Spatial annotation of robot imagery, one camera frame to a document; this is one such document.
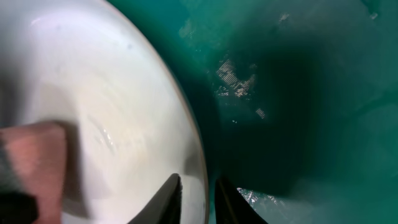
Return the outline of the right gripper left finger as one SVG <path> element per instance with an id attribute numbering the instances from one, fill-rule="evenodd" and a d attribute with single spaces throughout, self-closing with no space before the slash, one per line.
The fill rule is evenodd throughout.
<path id="1" fill-rule="evenodd" d="M 129 224 L 180 224 L 182 182 L 172 174 Z"/>

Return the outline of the light blue plate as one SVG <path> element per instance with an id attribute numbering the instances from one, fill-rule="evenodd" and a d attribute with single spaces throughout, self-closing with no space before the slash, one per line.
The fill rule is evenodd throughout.
<path id="1" fill-rule="evenodd" d="M 1 0 L 1 126 L 63 123 L 64 223 L 127 223 L 174 173 L 208 222 L 198 128 L 174 76 L 106 1 Z"/>

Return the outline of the green dish sponge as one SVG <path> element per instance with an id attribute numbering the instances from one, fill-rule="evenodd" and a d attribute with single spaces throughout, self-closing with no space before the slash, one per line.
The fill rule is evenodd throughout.
<path id="1" fill-rule="evenodd" d="M 35 197 L 34 223 L 60 223 L 67 166 L 67 138 L 57 123 L 1 129 L 1 194 Z"/>

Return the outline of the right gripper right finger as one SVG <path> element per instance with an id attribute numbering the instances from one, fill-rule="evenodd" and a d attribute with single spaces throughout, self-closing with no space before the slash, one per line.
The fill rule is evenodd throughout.
<path id="1" fill-rule="evenodd" d="M 215 215 L 217 224 L 267 224 L 226 177 L 215 182 Z"/>

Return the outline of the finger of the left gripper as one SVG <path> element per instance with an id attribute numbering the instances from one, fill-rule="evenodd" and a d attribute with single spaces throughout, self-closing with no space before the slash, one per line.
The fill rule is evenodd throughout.
<path id="1" fill-rule="evenodd" d="M 38 217 L 35 197 L 16 192 L 1 194 L 1 224 L 33 224 Z"/>

